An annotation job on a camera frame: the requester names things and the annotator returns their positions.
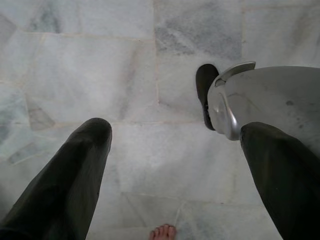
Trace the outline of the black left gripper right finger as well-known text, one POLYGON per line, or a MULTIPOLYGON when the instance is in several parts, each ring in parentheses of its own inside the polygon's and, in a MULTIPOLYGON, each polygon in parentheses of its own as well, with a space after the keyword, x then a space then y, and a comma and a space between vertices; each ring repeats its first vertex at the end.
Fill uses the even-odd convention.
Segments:
POLYGON ((240 144, 254 184, 284 240, 320 238, 320 160, 280 129, 251 122, 240 144))

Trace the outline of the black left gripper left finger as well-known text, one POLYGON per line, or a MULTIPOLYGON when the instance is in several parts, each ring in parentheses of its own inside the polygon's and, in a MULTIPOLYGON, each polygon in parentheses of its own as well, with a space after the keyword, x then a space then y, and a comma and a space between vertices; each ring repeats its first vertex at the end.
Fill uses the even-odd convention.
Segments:
POLYGON ((100 195, 112 127, 78 127, 32 179, 0 225, 3 240, 84 240, 100 195))

